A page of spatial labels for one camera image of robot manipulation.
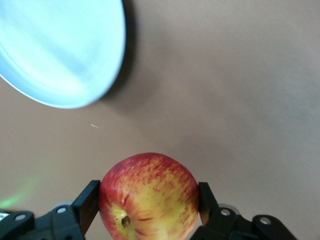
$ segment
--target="beige tabletop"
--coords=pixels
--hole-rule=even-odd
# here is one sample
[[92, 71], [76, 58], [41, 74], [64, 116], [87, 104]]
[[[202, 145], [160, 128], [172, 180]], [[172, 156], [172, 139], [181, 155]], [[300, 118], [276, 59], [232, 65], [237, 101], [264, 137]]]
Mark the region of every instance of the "beige tabletop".
[[[320, 239], [320, 2], [126, 5], [124, 65], [102, 99], [58, 109], [0, 81], [0, 208], [40, 217], [120, 160], [158, 152], [246, 219]], [[86, 238], [111, 240], [99, 215]]]

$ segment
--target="apple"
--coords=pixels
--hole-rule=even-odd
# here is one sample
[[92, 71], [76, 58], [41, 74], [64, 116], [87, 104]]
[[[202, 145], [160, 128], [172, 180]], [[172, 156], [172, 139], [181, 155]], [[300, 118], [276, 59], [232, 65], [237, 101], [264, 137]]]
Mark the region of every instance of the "apple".
[[198, 183], [178, 161], [146, 152], [104, 176], [99, 212], [115, 240], [183, 240], [198, 218]]

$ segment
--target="light blue plate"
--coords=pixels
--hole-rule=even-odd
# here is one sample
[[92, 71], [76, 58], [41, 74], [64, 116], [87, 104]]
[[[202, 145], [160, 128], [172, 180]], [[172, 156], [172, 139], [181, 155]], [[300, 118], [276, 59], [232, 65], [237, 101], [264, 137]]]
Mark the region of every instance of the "light blue plate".
[[55, 108], [101, 98], [126, 47], [121, 0], [0, 0], [0, 76]]

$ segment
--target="apple skin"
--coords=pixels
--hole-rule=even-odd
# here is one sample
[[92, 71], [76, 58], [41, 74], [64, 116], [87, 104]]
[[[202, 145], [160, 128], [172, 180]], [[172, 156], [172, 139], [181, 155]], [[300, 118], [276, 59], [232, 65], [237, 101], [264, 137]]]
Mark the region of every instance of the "apple skin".
[[102, 179], [98, 198], [114, 240], [184, 240], [196, 224], [198, 202], [189, 170], [154, 152], [117, 163]]

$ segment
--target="apple stem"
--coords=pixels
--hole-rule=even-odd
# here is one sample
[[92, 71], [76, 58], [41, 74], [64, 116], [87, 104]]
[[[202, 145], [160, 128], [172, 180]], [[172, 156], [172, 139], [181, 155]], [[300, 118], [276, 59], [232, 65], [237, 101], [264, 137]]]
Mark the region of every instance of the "apple stem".
[[130, 225], [130, 217], [129, 216], [125, 216], [124, 218], [121, 219], [121, 224], [123, 226], [123, 228], [126, 228]]

